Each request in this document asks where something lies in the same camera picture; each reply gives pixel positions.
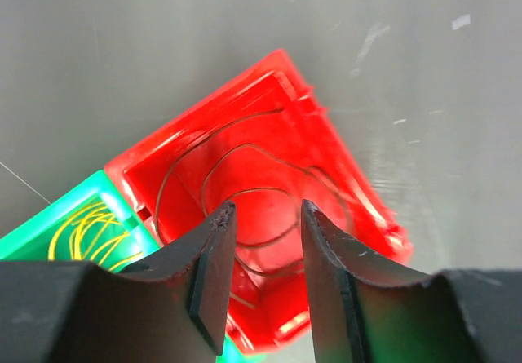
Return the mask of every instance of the brown wire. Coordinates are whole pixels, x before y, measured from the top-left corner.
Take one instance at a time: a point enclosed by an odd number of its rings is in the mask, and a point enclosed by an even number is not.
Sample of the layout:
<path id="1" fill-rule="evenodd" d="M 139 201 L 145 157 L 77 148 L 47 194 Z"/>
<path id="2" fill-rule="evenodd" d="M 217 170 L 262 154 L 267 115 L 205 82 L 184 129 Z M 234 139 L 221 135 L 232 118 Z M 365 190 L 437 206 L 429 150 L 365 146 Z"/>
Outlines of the brown wire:
<path id="1" fill-rule="evenodd" d="M 159 227 L 159 210 L 160 210 L 160 205 L 161 205 L 161 199 L 163 197 L 163 192 L 165 191 L 165 186 L 166 186 L 170 176 L 174 172 L 175 167 L 178 165 L 178 163 L 186 155 L 188 155 L 192 150 L 194 150 L 197 147 L 200 147 L 201 145 L 203 145 L 204 143 L 206 143 L 207 141 L 209 141 L 210 139 L 215 137 L 218 133 L 228 129 L 231 126 L 236 125 L 239 122 L 243 122 L 243 121 L 249 120 L 251 118 L 255 118 L 255 117 L 262 117 L 262 116 L 267 116 L 267 115 L 273 115 L 273 114 L 278 114 L 278 113 L 282 113 L 282 112 L 283 112 L 283 109 L 279 108 L 279 109 L 275 109 L 275 110 L 269 110 L 267 112 L 251 114 L 249 116 L 244 116 L 244 117 L 238 118 L 236 120 L 233 120 L 233 121 L 229 122 L 228 124 L 226 124 L 226 125 L 220 127 L 219 129 L 215 130 L 214 132 L 209 133 L 208 136 L 206 136 L 203 140 L 201 140 L 197 144 L 194 144 L 192 147 L 190 147 L 189 149 L 187 149 L 183 153 L 181 153 L 181 155 L 179 155 L 170 164 L 170 167 L 169 167 L 168 171 L 166 172 L 166 174 L 165 174 L 165 176 L 163 178 L 163 181 L 161 182 L 161 185 L 160 185 L 160 188 L 159 188 L 159 191 L 158 191 L 158 194 L 157 194 L 156 209 L 155 209 L 154 216 L 153 216 L 153 226 L 156 229 L 156 233 L 157 233 L 158 237 L 160 238 L 160 240 L 163 241 L 163 239 L 161 238 L 161 235 L 159 233 L 159 230 L 160 230 L 160 227 Z M 326 174 L 326 172 L 323 171 L 319 166 L 307 166 L 306 168 L 302 168 L 302 167 L 297 166 L 297 165 L 295 165 L 295 164 L 293 164 L 291 162 L 288 162 L 288 161 L 285 161 L 283 159 L 280 159 L 279 157 L 276 157 L 275 155 L 272 155 L 267 150 L 259 147 L 257 144 L 253 144 L 253 143 L 239 144 L 236 147 L 228 150 L 212 166 L 210 171 L 206 174 L 205 178 L 203 179 L 203 184 L 201 186 L 201 208 L 202 208 L 202 211 L 203 211 L 203 214 L 204 214 L 205 217 L 208 216 L 208 212 L 207 212 L 207 209 L 206 209 L 206 202 L 205 202 L 205 189 L 206 189 L 206 185 L 207 185 L 208 179 L 210 178 L 210 176 L 214 173 L 214 171 L 217 169 L 217 167 L 223 162 L 223 160 L 226 157 L 228 157 L 230 154 L 236 152 L 238 149 L 245 148 L 245 147 L 254 148 L 257 151 L 259 151 L 262 154 L 264 154 L 265 156 L 270 157 L 272 160 L 274 160 L 276 162 L 279 162 L 279 163 L 281 163 L 281 164 L 283 164 L 285 166 L 288 166 L 288 167 L 290 167 L 292 169 L 300 171 L 300 172 L 302 172 L 305 175 L 311 176 L 317 182 L 319 182 L 320 184 L 324 185 L 334 195 L 334 197 L 337 200 L 337 202 L 339 203 L 339 205 L 343 208 L 343 213 L 345 214 L 346 220 L 350 219 L 350 217 L 349 217 L 349 210 L 348 210 L 348 208 L 346 206 L 345 201 L 351 201 L 352 199 L 346 193 L 343 193 L 338 188 L 338 185 L 335 184 L 335 182 L 329 177 L 329 175 Z M 326 178 L 326 181 L 328 182 L 328 184 L 323 179 L 320 179 L 316 174 L 314 174 L 313 170 L 319 171 Z M 246 244 L 246 243 L 237 241 L 236 242 L 237 246 L 241 247 L 243 249 L 256 250 L 256 249 L 261 249 L 261 248 L 273 245 L 276 242 L 280 241 L 282 238 L 286 237 L 290 232 L 292 232 L 295 228 L 297 228 L 299 226 L 299 214 L 300 214 L 299 204 L 297 204 L 295 197 L 293 197 L 290 194 L 290 192 L 288 192 L 288 191 L 286 191 L 284 189 L 275 188 L 275 187 L 249 188 L 249 189 L 241 190 L 241 191 L 238 191 L 238 192 L 235 192 L 235 193 L 231 194 L 230 196 L 228 196 L 225 199 L 225 201 L 231 200 L 234 197 L 237 197 L 237 196 L 239 196 L 241 194 L 258 192 L 258 191 L 263 191 L 263 190 L 278 191 L 280 193 L 285 194 L 287 197 L 289 197 L 291 200 L 293 200 L 294 208 L 295 208 L 295 221 L 285 231 L 283 231 L 281 234 L 279 234 L 276 237 L 274 237 L 272 239 L 269 239 L 267 241 L 261 241 L 261 242 L 257 242 L 257 243 L 254 243 L 254 244 Z M 260 276 L 260 277 L 285 277 L 285 276 L 291 276 L 291 275 L 300 274 L 300 273 L 304 272 L 304 268 L 303 267 L 301 267 L 299 269 L 295 269 L 297 266 L 299 266 L 300 264 L 303 263 L 302 259 L 298 259 L 298 260 L 296 260 L 296 261 L 294 261 L 292 263 L 288 263 L 288 264 L 284 265 L 283 267 L 280 267 L 280 268 L 277 268 L 277 269 L 273 269 L 273 270 L 270 270 L 270 271 L 259 271 L 259 270 L 253 269 L 252 267 L 247 265 L 242 259 L 239 258 L 239 256 L 237 254 L 235 254 L 235 257 L 236 257 L 236 261 L 241 265 L 242 268 L 244 268 L 247 272 L 252 273 L 252 274 L 254 274 L 256 276 Z M 255 305 L 253 305 L 252 303 L 250 303 L 250 302 L 244 300 L 243 298 L 235 295 L 234 293 L 231 293 L 231 296 L 236 301 L 238 301 L 239 303 L 244 304 L 248 308 L 255 308 Z"/>

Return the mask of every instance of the plastic bin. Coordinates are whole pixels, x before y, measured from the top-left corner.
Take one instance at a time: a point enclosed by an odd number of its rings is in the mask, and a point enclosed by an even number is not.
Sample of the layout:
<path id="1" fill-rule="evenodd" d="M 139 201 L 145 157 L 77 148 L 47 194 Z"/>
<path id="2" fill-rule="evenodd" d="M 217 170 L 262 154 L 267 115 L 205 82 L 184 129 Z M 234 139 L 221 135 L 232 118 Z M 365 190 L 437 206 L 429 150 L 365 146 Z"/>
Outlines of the plastic bin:
<path id="1" fill-rule="evenodd" d="M 99 216 L 87 219 L 89 212 Z M 92 259 L 96 263 L 103 259 L 101 266 L 104 268 L 117 272 L 159 249 L 158 242 L 125 203 L 107 175 L 98 171 L 0 239 L 0 259 L 47 260 L 49 246 L 60 228 L 61 234 L 53 250 L 55 259 L 71 259 L 70 245 L 73 243 L 74 247 L 74 242 L 69 238 L 82 218 L 89 223 L 84 223 L 82 231 L 85 234 L 78 240 L 78 249 L 84 254 L 89 250 L 89 255 L 96 255 Z M 105 220 L 111 223 L 104 228 Z M 92 245 L 96 235 L 99 238 Z"/>
<path id="2" fill-rule="evenodd" d="M 383 255 L 404 262 L 412 249 L 284 51 L 113 159 L 105 171 L 164 242 L 196 227 L 223 201 L 236 202 L 227 332 L 245 354 L 277 349 L 309 328 L 299 263 L 303 198 Z"/>

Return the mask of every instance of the cable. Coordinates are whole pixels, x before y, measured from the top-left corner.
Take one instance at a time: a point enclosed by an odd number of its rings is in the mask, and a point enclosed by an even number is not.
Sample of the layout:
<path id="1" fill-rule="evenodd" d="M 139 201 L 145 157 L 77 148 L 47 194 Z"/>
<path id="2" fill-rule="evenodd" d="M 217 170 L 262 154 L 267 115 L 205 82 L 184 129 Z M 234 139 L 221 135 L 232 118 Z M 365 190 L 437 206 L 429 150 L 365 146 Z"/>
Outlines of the cable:
<path id="1" fill-rule="evenodd" d="M 111 239 L 104 238 L 104 233 L 109 226 L 118 226 L 123 230 L 120 235 L 112 237 Z M 95 236 L 89 243 L 89 246 L 83 250 L 82 244 L 86 238 L 87 233 L 94 227 L 98 228 Z M 105 260 L 117 249 L 120 243 L 131 235 L 123 228 L 122 224 L 116 220 L 116 216 L 110 211 L 110 209 L 101 201 L 81 207 L 79 210 L 74 211 L 66 220 L 63 222 L 58 230 L 53 235 L 49 244 L 47 258 L 49 260 L 55 260 L 56 249 L 58 246 L 58 240 L 64 234 L 67 228 L 72 228 L 69 234 L 69 258 L 72 260 L 84 260 L 89 259 L 90 261 L 96 262 L 99 266 L 102 266 Z M 98 247 L 94 253 L 91 251 L 100 239 L 104 239 L 106 242 Z M 96 258 L 104 253 L 100 260 Z M 137 259 L 143 256 L 140 251 L 134 255 L 124 258 L 117 263 L 109 267 L 109 271 L 113 271 L 125 263 L 129 263 L 133 259 Z"/>
<path id="2" fill-rule="evenodd" d="M 209 133 L 204 139 L 202 139 L 197 144 L 193 145 L 191 148 L 186 149 L 184 152 L 181 153 L 181 155 L 179 155 L 170 164 L 169 169 L 167 170 L 167 172 L 163 178 L 163 181 L 161 182 L 160 188 L 158 190 L 157 199 L 156 199 L 156 208 L 154 210 L 154 215 L 153 215 L 153 227 L 156 230 L 156 234 L 158 235 L 158 237 L 160 238 L 161 241 L 163 241 L 163 239 L 161 238 L 161 235 L 160 235 L 160 226 L 159 226 L 159 210 L 160 210 L 161 200 L 163 198 L 163 193 L 165 191 L 166 184 L 167 184 L 169 178 L 172 176 L 172 173 L 174 172 L 174 169 L 178 165 L 178 163 L 186 155 L 188 155 L 192 150 L 202 146 L 204 143 L 208 142 L 213 137 L 215 137 L 218 133 L 225 131 L 226 129 L 230 128 L 231 126 L 234 126 L 234 125 L 236 125 L 240 122 L 246 121 L 246 120 L 250 120 L 252 118 L 275 115 L 275 114 L 282 113 L 282 112 L 283 112 L 283 109 L 279 108 L 279 109 L 275 109 L 275 110 L 269 110 L 267 112 L 251 114 L 249 116 L 244 116 L 244 117 L 238 118 L 236 120 L 233 120 L 233 121 L 225 124 L 224 126 L 220 127 L 219 129 L 216 129 L 214 132 Z M 239 145 L 235 146 L 234 148 L 231 148 L 211 167 L 209 172 L 206 174 L 205 178 L 203 179 L 203 183 L 201 185 L 201 199 L 200 199 L 201 209 L 202 209 L 203 215 L 205 217 L 208 216 L 208 211 L 206 209 L 205 193 L 206 193 L 206 185 L 207 185 L 209 178 L 212 176 L 214 171 L 227 157 L 229 157 L 232 153 L 236 152 L 237 150 L 239 150 L 241 148 L 247 148 L 247 147 L 253 148 L 256 151 L 259 151 L 260 153 L 262 153 L 263 155 L 271 158 L 275 162 L 288 166 L 291 169 L 297 170 L 297 171 L 303 173 L 304 175 L 313 178 L 315 181 L 317 181 L 320 184 L 322 184 L 323 186 L 325 186 L 325 188 L 327 188 L 334 195 L 338 204 L 343 209 L 343 213 L 345 215 L 346 221 L 350 220 L 350 211 L 347 208 L 346 202 L 352 202 L 353 199 L 350 196 L 348 196 L 346 193 L 343 193 L 339 189 L 338 185 L 319 166 L 307 166 L 304 168 L 301 166 L 297 166 L 294 163 L 285 161 L 283 159 L 280 159 L 279 157 L 276 157 L 275 155 L 272 155 L 270 152 L 268 152 L 264 148 L 261 148 L 260 146 L 258 146 L 257 144 L 254 144 L 254 143 L 243 143 L 243 144 L 239 144 Z M 296 229 L 299 226 L 300 201 L 298 201 L 298 199 L 295 196 L 292 196 L 292 194 L 290 192 L 288 192 L 282 188 L 275 188 L 275 187 L 248 188 L 248 189 L 244 189 L 244 190 L 241 190 L 241 191 L 238 191 L 238 192 L 235 192 L 235 193 L 229 195 L 225 199 L 225 201 L 232 200 L 234 197 L 237 197 L 241 194 L 258 192 L 258 191 L 267 191 L 267 190 L 272 190 L 272 191 L 277 191 L 279 193 L 283 193 L 292 200 L 292 202 L 294 203 L 294 209 L 295 209 L 295 221 L 287 229 L 285 229 L 285 231 L 283 231 L 281 234 L 277 235 L 276 237 L 274 237 L 272 239 L 269 239 L 267 241 L 257 242 L 254 244 L 247 244 L 245 242 L 237 241 L 236 242 L 237 247 L 240 247 L 242 249 L 247 249 L 247 250 L 262 249 L 264 247 L 277 243 L 278 241 L 280 241 L 281 239 L 286 237 L 290 232 L 292 232 L 294 229 Z M 285 266 L 277 268 L 277 269 L 273 269 L 273 270 L 269 270 L 269 271 L 259 271 L 259 270 L 253 269 L 252 267 L 247 265 L 237 254 L 235 254 L 235 257 L 236 257 L 236 261 L 241 265 L 241 267 L 243 269 L 245 269 L 249 273 L 252 273 L 252 274 L 254 274 L 256 276 L 260 276 L 260 277 L 286 277 L 286 276 L 291 276 L 291 275 L 300 274 L 300 273 L 304 272 L 302 259 L 298 259 L 292 263 L 288 263 Z M 255 308 L 254 304 L 244 300 L 243 298 L 237 296 L 234 293 L 231 293 L 231 297 L 234 298 L 237 302 L 242 303 L 243 305 L 247 306 L 248 308 Z"/>

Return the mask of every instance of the gray table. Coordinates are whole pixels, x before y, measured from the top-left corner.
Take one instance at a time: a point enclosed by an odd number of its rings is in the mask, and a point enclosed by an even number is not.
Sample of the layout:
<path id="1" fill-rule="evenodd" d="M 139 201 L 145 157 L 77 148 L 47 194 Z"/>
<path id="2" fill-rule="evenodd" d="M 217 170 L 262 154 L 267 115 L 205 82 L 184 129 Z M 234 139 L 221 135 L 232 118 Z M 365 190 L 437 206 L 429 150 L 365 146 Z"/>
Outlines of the gray table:
<path id="1" fill-rule="evenodd" d="M 410 230 L 413 266 L 520 266 L 519 7 L 0 0 L 0 231 L 284 47 Z"/>

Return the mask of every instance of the red plastic container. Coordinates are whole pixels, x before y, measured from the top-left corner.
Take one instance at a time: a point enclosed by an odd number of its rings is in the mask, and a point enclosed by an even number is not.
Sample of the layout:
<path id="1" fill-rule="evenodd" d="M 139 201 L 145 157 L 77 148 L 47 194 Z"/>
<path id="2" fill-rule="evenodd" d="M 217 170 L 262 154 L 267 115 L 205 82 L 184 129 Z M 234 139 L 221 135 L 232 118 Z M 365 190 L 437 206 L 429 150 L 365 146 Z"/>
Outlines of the red plastic container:
<path id="1" fill-rule="evenodd" d="M 301 199 L 313 200 L 340 228 L 389 258 L 404 262 L 412 250 L 284 51 L 272 53 L 105 170 L 164 242 L 196 227 L 223 201 L 236 202 L 241 247 L 228 334 L 246 354 L 273 350 L 309 327 L 299 263 Z M 153 215 L 162 185 L 158 232 Z"/>

